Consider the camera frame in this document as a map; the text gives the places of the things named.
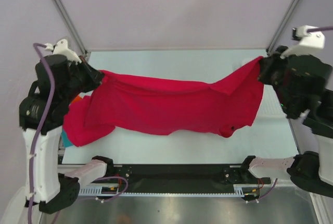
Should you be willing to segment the white perforated plastic basket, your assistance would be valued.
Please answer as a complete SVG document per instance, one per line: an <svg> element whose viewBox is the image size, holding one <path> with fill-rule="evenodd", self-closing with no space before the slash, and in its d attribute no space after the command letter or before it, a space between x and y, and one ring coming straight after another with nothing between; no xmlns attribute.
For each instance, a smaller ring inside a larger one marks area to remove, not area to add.
<svg viewBox="0 0 333 224"><path fill-rule="evenodd" d="M263 84L262 99L255 119L282 119L285 117L272 86Z"/></svg>

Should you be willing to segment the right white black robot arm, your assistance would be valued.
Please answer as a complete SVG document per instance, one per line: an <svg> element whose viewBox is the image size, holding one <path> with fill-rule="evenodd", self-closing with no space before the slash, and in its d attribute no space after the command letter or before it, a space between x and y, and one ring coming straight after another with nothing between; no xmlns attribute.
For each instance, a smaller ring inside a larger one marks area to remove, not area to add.
<svg viewBox="0 0 333 224"><path fill-rule="evenodd" d="M306 114L303 125L316 136L319 151L269 159L248 156L240 177L246 183L258 178L289 179L297 187L332 197L332 90L326 88L332 66L311 54L283 54L280 45L260 60L258 80L274 89L288 119Z"/></svg>

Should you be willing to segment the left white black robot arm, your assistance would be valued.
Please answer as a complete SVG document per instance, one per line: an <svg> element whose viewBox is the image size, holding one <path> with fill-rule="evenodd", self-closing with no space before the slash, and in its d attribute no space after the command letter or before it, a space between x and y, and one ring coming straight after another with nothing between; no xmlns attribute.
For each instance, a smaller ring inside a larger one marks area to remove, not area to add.
<svg viewBox="0 0 333 224"><path fill-rule="evenodd" d="M109 182L115 176L113 160L102 156L66 175L57 171L58 146L69 105L80 93L98 88L104 74L83 57L77 63L60 54L43 57L35 72L37 80L19 105L19 126L28 159L25 206L38 205L41 212L53 214L71 206L81 188L99 178Z"/></svg>

